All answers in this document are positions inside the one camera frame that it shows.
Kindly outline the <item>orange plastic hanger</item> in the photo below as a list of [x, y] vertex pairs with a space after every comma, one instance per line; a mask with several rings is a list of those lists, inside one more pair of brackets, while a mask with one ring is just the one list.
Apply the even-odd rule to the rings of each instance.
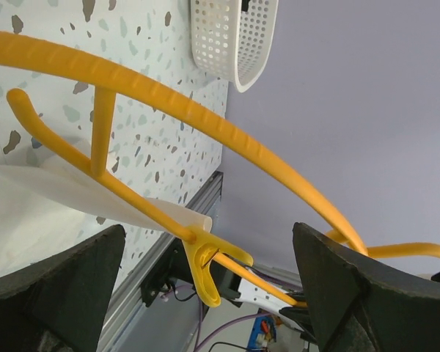
[[[18, 88], [7, 93], [7, 102], [21, 126], [40, 143], [91, 177], [121, 200], [161, 225], [180, 240], [190, 237], [186, 227], [110, 174], [106, 168], [117, 95], [144, 103], [203, 132], [230, 148], [304, 200], [331, 225], [333, 240], [346, 242], [352, 250], [371, 258], [427, 255], [440, 258], [440, 245], [402, 243], [365, 246], [348, 220], [308, 180], [249, 134], [218, 114], [168, 86], [99, 56], [33, 37], [0, 32], [0, 65], [81, 81], [95, 88], [90, 155], [84, 155], [55, 134], [39, 118], [29, 96]], [[272, 296], [295, 305], [295, 299], [249, 272], [249, 266], [227, 255], [217, 262]]]

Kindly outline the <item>white underwear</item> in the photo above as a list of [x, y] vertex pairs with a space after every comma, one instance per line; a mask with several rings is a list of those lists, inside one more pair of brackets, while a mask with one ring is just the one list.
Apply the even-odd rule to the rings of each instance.
[[[221, 153], [188, 153], [161, 170], [136, 167], [131, 185], [183, 225], [209, 230], [212, 220], [187, 203], [219, 165]], [[120, 224], [127, 238], [117, 281], [123, 282], [159, 242], [162, 227], [103, 190], [58, 156], [39, 167], [7, 165], [0, 148], [0, 277], [54, 256]]]

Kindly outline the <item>yellow clothespin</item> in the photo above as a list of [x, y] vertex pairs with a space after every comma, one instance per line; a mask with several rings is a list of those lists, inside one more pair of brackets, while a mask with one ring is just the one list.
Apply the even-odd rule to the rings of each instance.
[[197, 294], [204, 304], [217, 307], [221, 296], [210, 273], [210, 262], [218, 254], [227, 254], [241, 263], [252, 265], [253, 257], [241, 248], [219, 238], [201, 227], [189, 225], [187, 241], [182, 239]]

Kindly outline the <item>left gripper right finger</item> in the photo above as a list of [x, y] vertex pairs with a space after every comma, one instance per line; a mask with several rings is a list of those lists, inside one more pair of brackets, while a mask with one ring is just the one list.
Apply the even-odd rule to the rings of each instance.
[[320, 351], [440, 351], [440, 283], [293, 226], [293, 249]]

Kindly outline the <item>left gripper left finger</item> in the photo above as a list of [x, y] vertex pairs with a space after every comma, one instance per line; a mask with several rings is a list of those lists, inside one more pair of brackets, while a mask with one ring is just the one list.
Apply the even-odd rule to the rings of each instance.
[[0, 351], [96, 351], [125, 236], [112, 225], [0, 277]]

